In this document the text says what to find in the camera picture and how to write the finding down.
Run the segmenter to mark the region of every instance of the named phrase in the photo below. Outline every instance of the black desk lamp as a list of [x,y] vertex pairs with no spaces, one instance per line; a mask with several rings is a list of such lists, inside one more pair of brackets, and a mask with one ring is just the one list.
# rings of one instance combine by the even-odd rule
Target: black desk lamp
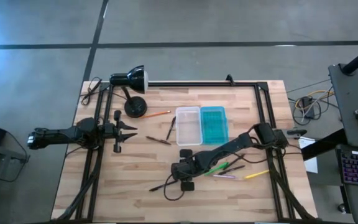
[[110,84],[113,86],[121,86],[125,93],[127,101],[124,105],[125,113],[131,118],[143,116],[147,111],[146,101],[139,97],[131,97],[126,86],[129,86],[135,92],[144,94],[149,86],[149,77],[144,70],[143,65],[133,68],[128,73],[116,73],[110,76]]

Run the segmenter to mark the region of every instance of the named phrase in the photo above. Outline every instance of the black metal frame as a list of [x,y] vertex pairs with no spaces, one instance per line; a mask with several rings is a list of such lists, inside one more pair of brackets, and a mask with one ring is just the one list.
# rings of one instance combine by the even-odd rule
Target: black metal frame
[[[102,85],[99,87],[99,90],[105,89],[106,85],[109,85],[109,83],[102,83]],[[231,79],[230,82],[227,82],[227,81],[222,81],[222,82],[150,82],[149,86],[150,87],[162,87],[162,86],[164,86],[164,87],[181,87],[181,86],[182,87],[189,87],[189,86],[241,86],[241,87],[248,86],[248,87],[252,87],[255,91],[255,98],[256,98],[256,102],[257,102],[260,122],[266,122],[264,109],[262,106],[262,98],[260,95],[260,91],[262,90],[264,92],[265,99],[266,99],[270,125],[273,128],[276,128],[276,122],[275,122],[274,113],[273,113],[273,106],[272,106],[272,102],[270,99],[270,93],[269,93],[269,88],[268,88],[267,82],[235,82],[234,83],[234,81]],[[108,93],[107,102],[106,102],[106,109],[104,111],[104,122],[105,123],[107,123],[109,121],[109,112],[110,112],[110,107],[111,107],[111,102],[112,102],[112,91],[113,91],[113,88],[110,88],[109,93]],[[95,113],[94,113],[94,118],[96,120],[99,119],[103,96],[104,96],[104,92],[103,91],[99,92],[98,101],[97,101],[96,109],[95,109]],[[86,218],[82,218],[84,200],[81,199],[77,205],[74,220],[51,220],[51,222],[54,222],[54,223],[92,222],[93,214],[94,214],[94,206],[96,203],[96,196],[97,196],[97,191],[98,191],[98,182],[99,182],[99,173],[100,173],[100,169],[101,169],[101,161],[103,158],[103,151],[104,151],[103,146],[104,146],[104,142],[102,144],[102,147],[100,147],[97,150],[97,158],[96,158],[96,162],[94,165],[94,169],[91,174],[90,174],[91,161],[92,161],[92,156],[93,156],[94,152],[88,151],[88,153],[86,155],[83,178],[81,181],[81,192],[83,194],[86,193],[86,191],[90,187],[90,180],[91,180],[91,185],[92,185],[91,197],[89,200],[89,207],[88,207],[88,214],[87,214]],[[269,161],[273,161],[272,151],[267,151],[267,158]],[[287,179],[287,173],[285,171],[284,161],[283,161],[282,157],[279,157],[279,158],[280,159],[278,160],[278,164],[280,166],[280,175],[283,177],[285,183],[287,184],[288,179]],[[278,187],[277,187],[276,181],[274,181],[273,178],[271,178],[271,181],[272,181],[272,190],[273,190],[273,195],[274,195],[274,201],[275,201],[276,210],[277,210],[277,218],[280,219],[280,218],[283,218],[280,194],[278,192]],[[293,207],[289,203],[288,199],[287,199],[287,207],[288,207],[288,211],[290,214],[290,218],[295,218],[295,215],[293,212]]]

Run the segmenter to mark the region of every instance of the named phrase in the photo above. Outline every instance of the lamp base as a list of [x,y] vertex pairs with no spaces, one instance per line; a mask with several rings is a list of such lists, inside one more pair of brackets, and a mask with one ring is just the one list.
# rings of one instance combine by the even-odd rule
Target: lamp base
[[124,110],[130,118],[138,118],[143,116],[147,111],[146,101],[139,96],[131,97],[132,103],[128,100],[125,102]]

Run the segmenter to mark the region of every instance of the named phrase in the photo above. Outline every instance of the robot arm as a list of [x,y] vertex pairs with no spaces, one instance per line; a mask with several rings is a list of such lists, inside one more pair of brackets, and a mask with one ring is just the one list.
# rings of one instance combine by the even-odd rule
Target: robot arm
[[[249,136],[252,130],[256,132],[262,144],[252,142]],[[256,147],[258,149],[266,149],[271,146],[283,147],[282,142],[288,142],[283,134],[279,134],[280,132],[281,130],[273,131],[268,123],[260,123],[212,151],[201,151],[191,155],[191,151],[182,149],[185,150],[181,150],[181,157],[184,157],[184,159],[181,159],[179,163],[171,165],[172,177],[175,180],[187,181],[192,177],[202,175],[215,166],[220,159],[230,156],[241,149],[249,147]]]
[[121,129],[136,130],[125,125],[121,120],[121,111],[114,112],[116,124],[104,123],[98,125],[94,118],[85,118],[67,129],[35,128],[29,134],[27,146],[30,149],[43,149],[51,144],[77,143],[87,149],[97,149],[103,139],[114,138],[114,152],[120,153],[120,142],[136,135],[136,133],[122,134]]

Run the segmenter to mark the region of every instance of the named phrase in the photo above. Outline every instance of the pen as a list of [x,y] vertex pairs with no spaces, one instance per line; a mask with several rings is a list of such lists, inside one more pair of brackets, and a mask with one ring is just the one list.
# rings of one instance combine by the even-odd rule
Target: pen
[[210,171],[206,172],[204,175],[210,175],[213,172],[222,169],[223,167],[227,166],[229,162],[224,162],[223,164],[219,165],[217,168],[211,169]]
[[249,179],[249,178],[257,177],[257,176],[259,176],[259,175],[266,174],[267,172],[269,172],[269,170],[265,170],[265,171],[262,171],[262,172],[259,172],[259,173],[256,173],[256,174],[252,174],[252,175],[245,176],[244,179]]
[[232,162],[230,162],[225,168],[223,168],[223,170],[229,168],[230,166],[232,166],[233,164],[235,164],[237,161],[239,161],[240,159],[244,158],[245,154],[241,154],[239,157],[237,157],[237,159],[234,159]]
[[244,168],[245,165],[242,165],[242,166],[237,166],[235,168],[232,168],[232,169],[228,169],[228,170],[225,170],[225,171],[222,171],[220,173],[218,173],[219,175],[224,175],[224,174],[227,174],[228,172],[232,172],[232,171],[235,171],[235,170],[238,170],[238,169],[241,169],[241,168]]
[[162,144],[168,144],[168,145],[171,145],[171,143],[167,142],[166,140],[160,140],[160,139],[156,139],[156,138],[153,138],[153,137],[150,137],[150,136],[146,136],[147,139],[150,139],[150,140],[153,140],[153,141],[158,141]]
[[174,184],[174,183],[176,183],[176,182],[178,182],[178,181],[179,181],[179,180],[174,180],[174,181],[171,181],[171,182],[167,183],[166,185],[165,185],[165,184],[159,185],[159,186],[157,186],[157,187],[154,187],[154,188],[150,189],[149,192],[154,192],[154,191],[156,191],[156,190],[158,190],[158,189],[163,188],[164,186],[168,186],[168,185]]
[[168,132],[168,135],[167,135],[167,139],[169,138],[169,135],[171,135],[171,131],[172,131],[172,128],[173,128],[173,125],[175,124],[175,121],[177,120],[177,117],[174,116],[173,119],[172,119],[172,122],[171,122],[171,127],[169,128],[169,132]]
[[233,175],[212,175],[213,177],[223,177],[223,178],[230,178],[230,179],[235,179],[236,176],[233,176]]

